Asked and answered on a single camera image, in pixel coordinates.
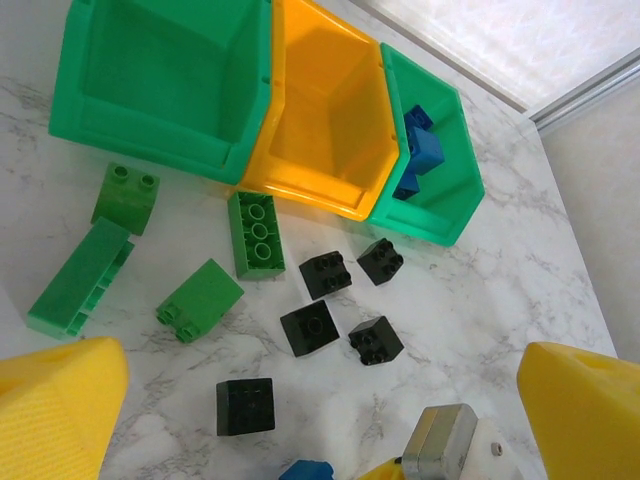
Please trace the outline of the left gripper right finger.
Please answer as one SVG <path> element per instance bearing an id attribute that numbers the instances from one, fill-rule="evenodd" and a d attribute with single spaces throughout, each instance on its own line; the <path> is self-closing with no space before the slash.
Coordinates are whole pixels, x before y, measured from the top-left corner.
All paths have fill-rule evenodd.
<path id="1" fill-rule="evenodd" d="M 550 479 L 639 477 L 639 365 L 533 342 L 519 395 Z"/>

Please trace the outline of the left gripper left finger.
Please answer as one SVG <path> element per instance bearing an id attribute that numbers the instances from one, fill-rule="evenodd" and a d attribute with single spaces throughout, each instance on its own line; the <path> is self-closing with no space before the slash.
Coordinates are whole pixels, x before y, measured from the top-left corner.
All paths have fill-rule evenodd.
<path id="1" fill-rule="evenodd" d="M 98 478 L 128 384 L 113 337 L 3 359 L 1 477 Z"/>

